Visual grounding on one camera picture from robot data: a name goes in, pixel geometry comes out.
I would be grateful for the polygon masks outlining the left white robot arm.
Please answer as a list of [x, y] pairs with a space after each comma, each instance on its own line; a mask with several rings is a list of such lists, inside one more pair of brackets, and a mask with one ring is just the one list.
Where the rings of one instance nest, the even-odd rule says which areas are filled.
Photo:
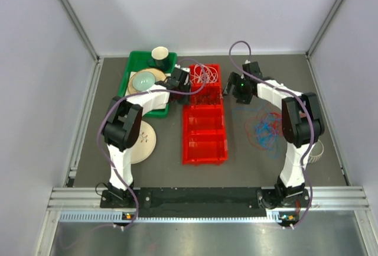
[[151, 83], [137, 80], [142, 90], [123, 97], [115, 96], [100, 125], [98, 136], [102, 136], [107, 146], [103, 152], [107, 158], [111, 174], [103, 197], [115, 200], [120, 206], [129, 206], [136, 194], [133, 192], [131, 171], [132, 148], [136, 144], [142, 124], [142, 117], [169, 101], [188, 103], [193, 94], [190, 85], [190, 70], [174, 67], [170, 75]]

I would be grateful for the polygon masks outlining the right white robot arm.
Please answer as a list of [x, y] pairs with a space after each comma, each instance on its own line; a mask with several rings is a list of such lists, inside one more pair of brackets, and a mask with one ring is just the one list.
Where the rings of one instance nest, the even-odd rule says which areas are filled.
[[309, 153], [325, 131], [320, 103], [314, 92], [296, 92], [271, 77], [263, 77], [258, 62], [246, 61], [242, 74], [231, 72], [223, 95], [232, 94], [237, 103], [249, 104], [255, 96], [281, 111], [281, 128], [287, 142], [283, 169], [273, 196], [263, 195], [263, 203], [274, 208], [289, 206], [305, 192], [305, 169]]

